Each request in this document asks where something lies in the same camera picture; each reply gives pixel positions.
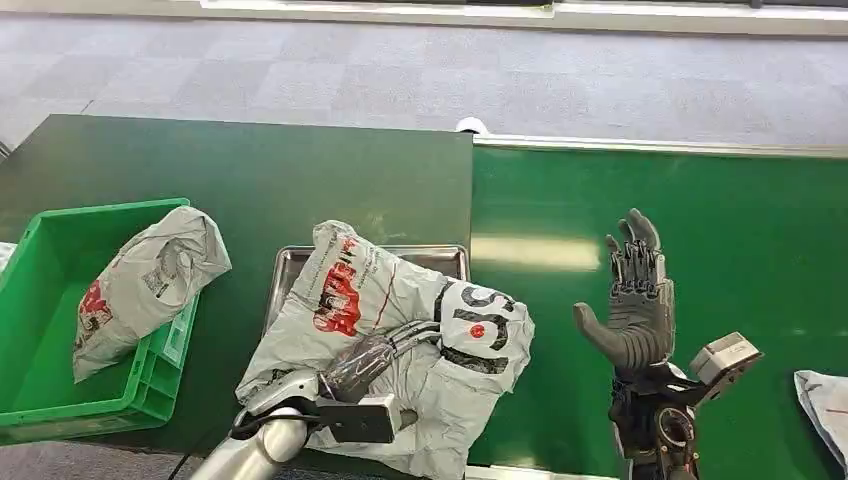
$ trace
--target gray robotic hand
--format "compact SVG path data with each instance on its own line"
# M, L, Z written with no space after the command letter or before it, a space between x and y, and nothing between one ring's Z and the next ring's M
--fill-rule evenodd
M583 335L618 369L638 370L665 362L674 351L674 282L666 277L657 229L639 210L618 221L624 248L612 235L609 320L598 322L592 308L574 305Z

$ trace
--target green plastic crate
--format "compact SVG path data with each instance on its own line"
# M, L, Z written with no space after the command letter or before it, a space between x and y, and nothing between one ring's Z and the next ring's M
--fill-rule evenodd
M38 214L0 273L0 445L165 424L174 412L197 297L135 354L74 385L76 312L118 249L184 198Z

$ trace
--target metal robot arm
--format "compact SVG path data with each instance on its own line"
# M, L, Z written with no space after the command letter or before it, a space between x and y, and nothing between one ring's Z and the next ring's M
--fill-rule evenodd
M615 367L613 422L625 480L697 480L698 407L718 397L762 354L738 332L716 340L692 361L699 381L669 363L674 352L674 282L653 223L638 210L619 220L624 248L607 235L612 284L609 320L574 305L578 329Z
M288 372L251 398L192 480L270 480L322 428L338 442L393 442L417 416L400 411L392 394L367 395L368 386L395 358L439 335L436 322L410 322L363 337L323 372Z

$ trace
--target stainless steel tray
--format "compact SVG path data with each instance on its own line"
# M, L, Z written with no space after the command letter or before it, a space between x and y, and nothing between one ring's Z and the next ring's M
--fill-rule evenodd
M459 245L383 245L382 248L424 268L459 280L468 280L468 254L465 248ZM277 319L283 309L286 295L313 251L315 247L291 246L277 252L264 331Z

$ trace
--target green table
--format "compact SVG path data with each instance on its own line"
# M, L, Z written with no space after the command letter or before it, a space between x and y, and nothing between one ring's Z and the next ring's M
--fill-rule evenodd
M660 227L678 285L677 363L734 330L766 352L699 415L705 478L841 478L791 384L797 369L848 375L839 156L497 136L472 149L449 133L54 116L0 164L0 241L43 209L146 198L186 196L218 221L236 268L201 299L174 418L94 439L203 452L237 409L232 390L259 339L277 248L308 242L325 218L377 243L467 244L470 224L473 280L527 303L537 330L533 361L469 463L615 475L610 368L576 332L570 305L604 313L602 238L639 206ZM204 368L213 355L227 356L224 371ZM298 463L389 472L315 452Z
M703 345L735 330L766 354L699 414L703 477L844 478L792 384L799 369L848 376L848 162L834 155L475 142L472 276L526 302L537 328L533 360L515 395L498 403L471 460L616 474L610 367L576 331L570 306L584 300L606 313L603 237L638 206L658 225L676 282L673 360L686 368ZM523 244L549 255L517 258Z
M378 244L468 245L471 137L53 115L0 163L0 241L16 242L42 210L169 197L216 220L234 268L200 298L172 420L86 440L203 453L239 410L233 391L262 334L277 251L311 244L327 219ZM315 452L300 461L350 468Z

